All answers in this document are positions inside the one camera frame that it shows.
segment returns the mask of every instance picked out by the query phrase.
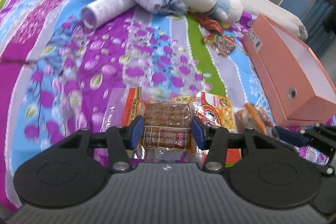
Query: black circular disc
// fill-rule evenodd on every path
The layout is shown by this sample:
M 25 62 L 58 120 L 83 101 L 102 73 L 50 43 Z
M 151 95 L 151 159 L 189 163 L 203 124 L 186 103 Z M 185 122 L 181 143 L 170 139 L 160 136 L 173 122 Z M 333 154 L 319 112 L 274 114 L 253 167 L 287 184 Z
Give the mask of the black circular disc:
M 62 208 L 80 204 L 105 185 L 106 171 L 96 160 L 71 150 L 43 153 L 21 165 L 14 187 L 23 202 Z
M 321 175 L 311 163 L 286 149 L 260 149 L 230 171 L 233 189 L 256 205 L 286 209 L 312 202 Z

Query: magenta stripe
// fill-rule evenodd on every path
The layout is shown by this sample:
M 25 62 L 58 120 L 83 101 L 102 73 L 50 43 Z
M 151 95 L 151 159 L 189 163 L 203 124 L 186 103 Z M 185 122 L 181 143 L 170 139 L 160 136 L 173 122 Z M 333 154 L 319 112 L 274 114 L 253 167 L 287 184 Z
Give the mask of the magenta stripe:
M 13 6 L 18 3 L 20 0 L 10 0 L 8 2 L 8 4 L 6 6 L 3 7 L 3 9 L 0 11 L 0 24 L 3 20 L 3 18 L 5 17 L 4 14 L 7 14 L 12 8 Z
M 6 46 L 1 59 L 26 60 L 28 53 L 34 47 L 40 31 L 42 30 L 45 19 L 50 11 L 59 6 L 64 0 L 44 0 L 41 5 L 31 11 L 14 37 Z M 18 63 L 0 63 L 0 79 L 3 79 L 2 97 L 0 104 L 0 151 L 5 148 L 5 132 L 7 126 L 8 110 L 11 102 L 11 95 L 19 76 L 22 64 Z M 0 185 L 5 185 L 6 165 L 4 157 L 0 159 Z M 6 196 L 5 187 L 0 187 L 0 197 Z M 13 208 L 13 205 L 6 200 L 0 200 L 1 204 L 8 208 Z

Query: green stripe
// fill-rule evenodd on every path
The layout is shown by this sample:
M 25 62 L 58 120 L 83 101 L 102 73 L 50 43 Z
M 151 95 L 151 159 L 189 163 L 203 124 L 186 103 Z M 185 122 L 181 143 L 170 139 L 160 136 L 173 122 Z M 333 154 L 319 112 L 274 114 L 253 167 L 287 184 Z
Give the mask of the green stripe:
M 5 5 L 6 0 L 0 0 L 0 10 L 2 9 L 2 7 Z
M 212 63 L 211 56 L 202 40 L 203 36 L 199 30 L 198 22 L 186 15 L 188 22 L 188 36 L 191 52 L 194 60 L 198 60 L 196 68 L 202 73 L 210 73 L 211 77 L 206 78 L 206 82 L 212 85 L 209 91 L 212 94 L 226 96 L 225 86 L 217 73 L 216 67 Z

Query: colorful bed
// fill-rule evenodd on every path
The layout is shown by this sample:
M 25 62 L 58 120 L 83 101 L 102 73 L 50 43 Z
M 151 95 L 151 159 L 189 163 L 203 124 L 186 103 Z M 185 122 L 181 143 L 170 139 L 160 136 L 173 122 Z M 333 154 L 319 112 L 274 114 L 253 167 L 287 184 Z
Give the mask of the colorful bed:
M 188 15 L 135 7 L 90 32 L 79 14 L 92 1 L 6 0 L 0 12 L 0 202 L 13 210 L 20 206 L 16 169 L 79 128 L 101 131 L 108 101 L 127 86 L 206 90 L 237 108 L 257 104 L 272 118 L 241 44 L 251 14 L 225 30 L 238 47 L 223 58 L 204 45 L 205 30 Z

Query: black robotic gripper at edge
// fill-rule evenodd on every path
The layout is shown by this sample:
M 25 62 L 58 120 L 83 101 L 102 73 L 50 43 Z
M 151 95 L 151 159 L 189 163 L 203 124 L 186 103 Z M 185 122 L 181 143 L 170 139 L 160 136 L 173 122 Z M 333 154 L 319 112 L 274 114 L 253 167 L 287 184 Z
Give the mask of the black robotic gripper at edge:
M 143 117 L 137 116 L 128 127 L 111 127 L 106 133 L 78 130 L 22 164 L 13 182 L 23 207 L 42 211 L 75 207 L 105 191 L 115 174 L 131 174 L 137 168 L 133 168 L 126 149 L 137 147 L 143 125 Z M 300 137 L 310 145 L 335 150 L 336 130 L 319 126 Z M 263 136 L 253 128 L 233 134 L 226 128 L 210 128 L 193 117 L 191 132 L 201 150 L 209 149 L 201 168 L 203 174 L 223 177 L 223 183 L 236 196 L 255 207 L 284 211 L 309 205 L 324 217 L 336 211 L 336 177 L 330 162 L 326 166 L 308 162 L 290 145 Z M 109 167 L 93 159 L 96 148 L 107 148 Z M 241 149 L 242 160 L 226 168 L 229 148 Z M 20 211 L 7 220 L 9 224 L 15 223 Z

